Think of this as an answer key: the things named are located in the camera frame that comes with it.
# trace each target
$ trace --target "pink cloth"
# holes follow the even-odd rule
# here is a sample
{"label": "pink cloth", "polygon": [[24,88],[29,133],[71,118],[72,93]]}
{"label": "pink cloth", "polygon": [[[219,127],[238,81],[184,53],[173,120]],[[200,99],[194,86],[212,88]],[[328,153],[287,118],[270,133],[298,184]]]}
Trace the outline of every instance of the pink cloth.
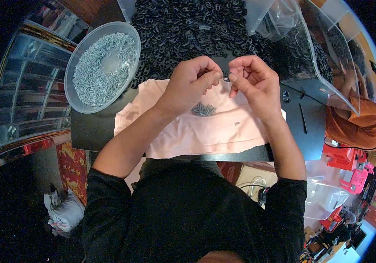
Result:
{"label": "pink cloth", "polygon": [[[115,135],[153,107],[169,80],[147,80],[139,85],[132,103],[116,114]],[[216,107],[212,116],[187,112],[177,117],[157,136],[146,151],[148,158],[164,159],[178,155],[239,153],[268,142],[261,121],[254,117],[244,95],[231,99],[232,83],[220,81],[207,91],[201,102]]]}

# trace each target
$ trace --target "black shirt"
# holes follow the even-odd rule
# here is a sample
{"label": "black shirt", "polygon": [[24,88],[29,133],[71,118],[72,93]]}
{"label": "black shirt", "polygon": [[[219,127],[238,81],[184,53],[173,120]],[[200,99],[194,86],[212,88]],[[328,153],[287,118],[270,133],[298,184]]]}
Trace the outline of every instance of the black shirt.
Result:
{"label": "black shirt", "polygon": [[195,262],[210,251],[245,262],[298,262],[306,181],[270,188],[265,210],[227,180],[177,165],[138,182],[91,169],[83,219],[88,262]]}
{"label": "black shirt", "polygon": [[344,224],[341,224],[338,227],[336,227],[336,229],[334,229],[332,233],[326,233],[324,234],[324,236],[332,243],[334,240],[336,240],[336,238],[339,238],[337,243],[345,242],[352,237],[352,230]]}

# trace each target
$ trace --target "cardboard box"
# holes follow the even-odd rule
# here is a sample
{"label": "cardboard box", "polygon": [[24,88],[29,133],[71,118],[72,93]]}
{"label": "cardboard box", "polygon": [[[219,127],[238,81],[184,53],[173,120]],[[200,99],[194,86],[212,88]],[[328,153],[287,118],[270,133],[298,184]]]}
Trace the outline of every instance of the cardboard box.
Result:
{"label": "cardboard box", "polygon": [[308,242],[309,239],[316,236],[316,233],[312,230],[312,228],[310,226],[305,227],[304,232],[305,232],[305,241],[306,242]]}

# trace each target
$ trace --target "black sleeve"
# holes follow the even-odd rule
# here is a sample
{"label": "black sleeve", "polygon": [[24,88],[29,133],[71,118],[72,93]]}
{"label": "black sleeve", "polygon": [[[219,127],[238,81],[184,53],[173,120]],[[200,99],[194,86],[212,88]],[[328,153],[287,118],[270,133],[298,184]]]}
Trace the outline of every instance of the black sleeve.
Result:
{"label": "black sleeve", "polygon": [[131,213],[131,192],[122,178],[91,169],[82,243],[87,262],[115,262]]}
{"label": "black sleeve", "polygon": [[281,178],[269,189],[265,202],[264,222],[270,232],[283,237],[280,242],[294,255],[293,261],[299,260],[305,242],[303,214],[306,197],[306,181]]}

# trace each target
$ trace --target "hand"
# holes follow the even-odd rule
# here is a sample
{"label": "hand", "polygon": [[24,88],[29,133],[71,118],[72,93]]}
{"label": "hand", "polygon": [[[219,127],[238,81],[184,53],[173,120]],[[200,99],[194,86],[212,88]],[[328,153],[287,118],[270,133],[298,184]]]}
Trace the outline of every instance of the hand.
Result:
{"label": "hand", "polygon": [[233,98],[241,91],[253,113],[264,123],[282,117],[278,75],[256,55],[247,55],[229,62],[229,80]]}
{"label": "hand", "polygon": [[208,56],[182,61],[175,68],[155,107],[176,118],[191,110],[223,77],[220,67]]}

